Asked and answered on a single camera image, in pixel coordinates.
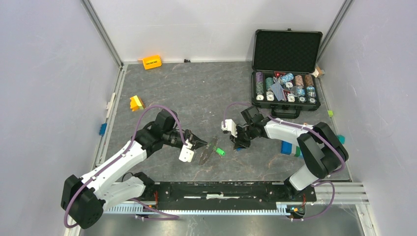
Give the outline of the key with green tag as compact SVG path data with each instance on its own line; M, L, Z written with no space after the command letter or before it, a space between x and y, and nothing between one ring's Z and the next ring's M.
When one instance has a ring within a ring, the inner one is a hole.
M219 147L214 147L213 148L213 151L215 151L220 156L224 156L226 154L226 152L223 149L219 148Z

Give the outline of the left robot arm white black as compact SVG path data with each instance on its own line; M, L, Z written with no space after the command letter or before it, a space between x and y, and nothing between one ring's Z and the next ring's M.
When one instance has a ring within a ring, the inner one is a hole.
M104 212L125 201L151 199L154 186L146 175L134 174L123 182L118 179L164 145L179 148L180 160L189 162L196 149L208 144L191 130L183 129L176 112L164 106L161 109L154 121L143 128L136 127L131 139L103 164L81 177L71 175L65 180L60 205L68 229L87 229Z

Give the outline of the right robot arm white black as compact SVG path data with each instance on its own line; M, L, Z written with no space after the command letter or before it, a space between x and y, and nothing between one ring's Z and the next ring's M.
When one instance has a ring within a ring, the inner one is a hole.
M221 123L222 131L231 134L235 149L250 147L255 138L281 140L300 149L304 165L284 181L287 199L298 200L306 187L345 169L349 155L327 123L306 125L288 122L273 118L255 106L248 107L241 115L244 125L227 118Z

